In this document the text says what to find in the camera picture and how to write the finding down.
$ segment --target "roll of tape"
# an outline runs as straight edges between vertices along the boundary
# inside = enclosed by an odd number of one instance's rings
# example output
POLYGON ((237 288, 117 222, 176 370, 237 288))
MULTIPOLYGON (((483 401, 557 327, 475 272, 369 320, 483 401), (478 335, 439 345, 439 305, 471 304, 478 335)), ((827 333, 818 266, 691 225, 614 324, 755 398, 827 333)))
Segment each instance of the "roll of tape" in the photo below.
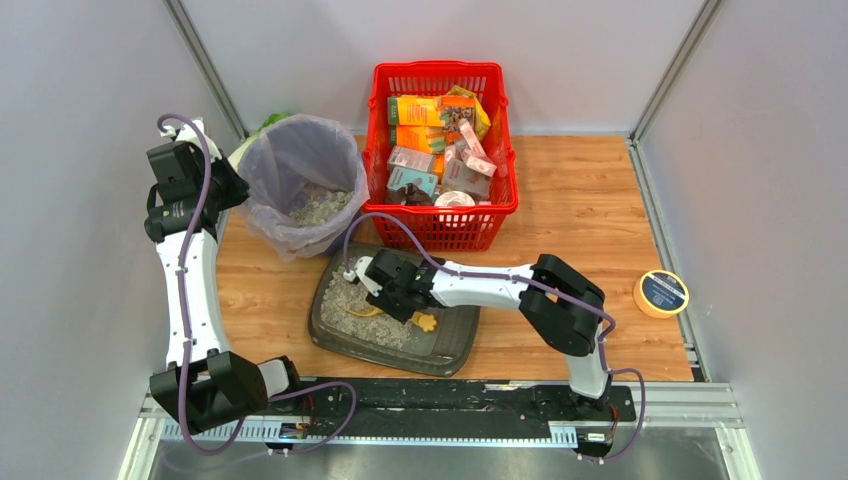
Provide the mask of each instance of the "roll of tape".
POLYGON ((436 206, 437 207, 473 207, 474 199, 471 198, 471 195, 460 192, 458 190, 451 190, 450 192, 445 192, 439 195, 436 198, 436 206))
MULTIPOLYGON (((439 195, 434 204, 437 207, 473 207, 474 199, 465 192, 451 190, 439 195)), ((439 215, 439 221, 451 228, 464 227, 466 222, 473 220, 474 215, 439 215)))
POLYGON ((668 318, 689 305, 689 289, 677 275, 666 270, 651 270, 633 286, 633 300, 647 315, 668 318))

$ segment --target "gray tray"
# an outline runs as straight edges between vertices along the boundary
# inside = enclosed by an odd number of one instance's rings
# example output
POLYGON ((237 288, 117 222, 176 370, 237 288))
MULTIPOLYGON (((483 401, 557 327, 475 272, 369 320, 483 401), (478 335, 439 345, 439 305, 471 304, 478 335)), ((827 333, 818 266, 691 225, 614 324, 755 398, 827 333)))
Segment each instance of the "gray tray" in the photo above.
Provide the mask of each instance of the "gray tray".
MULTIPOLYGON (((349 254, 351 258, 373 256, 382 248, 385 247, 351 243, 349 254)), ((389 250, 415 263, 423 258, 417 253, 389 250)), ((321 302, 329 287, 332 273, 341 263, 342 252, 339 251, 330 259, 312 298, 309 335, 315 345, 379 365, 438 377, 450 377, 465 364, 477 334, 480 307, 461 306, 428 310, 427 313, 435 315, 439 322, 436 331, 424 333, 414 329, 413 335, 416 338, 402 350, 361 340, 325 324, 321 318, 321 302)))

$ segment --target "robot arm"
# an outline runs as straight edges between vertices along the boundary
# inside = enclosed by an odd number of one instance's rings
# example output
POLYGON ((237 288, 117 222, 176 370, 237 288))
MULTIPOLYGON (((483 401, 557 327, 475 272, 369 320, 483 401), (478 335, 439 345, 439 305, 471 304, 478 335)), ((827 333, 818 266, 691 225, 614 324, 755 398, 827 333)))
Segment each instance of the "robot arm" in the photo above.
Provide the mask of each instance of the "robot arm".
POLYGON ((369 303, 404 322, 415 311, 432 307, 478 305, 519 311, 548 345, 565 354, 572 391, 597 408, 606 404, 610 376, 602 367, 598 347, 601 318, 564 300, 551 299, 536 287, 508 278, 532 278, 598 309, 603 308, 604 302, 600 288, 558 257, 548 254, 540 255, 535 264, 510 268, 436 261, 452 271, 491 276, 457 276, 436 269, 426 260, 415 265, 388 250, 381 250, 374 257, 357 260, 345 278, 361 281, 369 291, 369 303))
MULTIPOLYGON (((194 123, 203 129, 202 122, 194 123)), ((197 207, 204 159, 192 129, 171 129, 163 136, 174 141, 147 152, 157 183, 150 189, 144 227, 156 244, 165 270, 170 328, 166 370, 150 377, 150 392, 162 408, 178 418, 180 369, 188 368, 186 420, 190 433, 196 434, 264 410, 269 397, 296 388, 298 377, 286 357, 256 365, 230 350, 215 282, 215 226, 221 212, 247 199, 248 185, 208 138, 214 158, 212 178, 200 223, 191 232, 184 269, 192 349, 189 364, 182 365, 186 335, 177 283, 178 259, 197 207), (162 199, 159 206, 155 205, 157 193, 162 199), (199 379, 201 372, 208 372, 209 377, 199 379)))

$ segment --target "plastic bag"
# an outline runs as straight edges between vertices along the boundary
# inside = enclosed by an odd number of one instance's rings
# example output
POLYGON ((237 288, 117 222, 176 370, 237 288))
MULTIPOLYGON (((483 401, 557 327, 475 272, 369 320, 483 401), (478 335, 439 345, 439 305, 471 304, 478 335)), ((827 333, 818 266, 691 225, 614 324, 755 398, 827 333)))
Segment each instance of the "plastic bag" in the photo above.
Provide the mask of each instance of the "plastic bag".
POLYGON ((368 200, 353 136, 338 122, 311 115, 294 115, 263 129, 244 152, 238 173, 250 185, 250 198, 239 213, 283 260, 324 253, 368 200), (352 195, 324 224, 300 227, 290 215, 302 206, 304 187, 310 184, 352 195))

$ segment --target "red plastic basket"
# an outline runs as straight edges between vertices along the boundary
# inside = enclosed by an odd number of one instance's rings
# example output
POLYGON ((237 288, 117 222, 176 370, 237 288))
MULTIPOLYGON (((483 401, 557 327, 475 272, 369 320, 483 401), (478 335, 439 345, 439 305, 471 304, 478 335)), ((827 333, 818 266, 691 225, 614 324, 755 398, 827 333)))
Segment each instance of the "red plastic basket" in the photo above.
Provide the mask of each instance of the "red plastic basket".
MULTIPOLYGON (((504 94, 503 73, 496 63, 426 61, 382 63, 374 69, 374 84, 368 100, 368 138, 363 158, 371 199, 365 213, 382 212, 405 223, 427 250, 486 250, 492 245, 507 215, 518 208, 515 183, 515 152, 509 139, 509 121, 504 94), (460 85, 477 94, 489 114, 492 127, 483 139, 483 148, 498 166, 492 179, 491 205, 473 207, 418 207, 388 205, 386 162, 391 152, 386 100, 393 95, 442 95, 460 85)), ((374 218, 377 232, 386 246, 412 247, 412 241, 394 223, 374 218)))

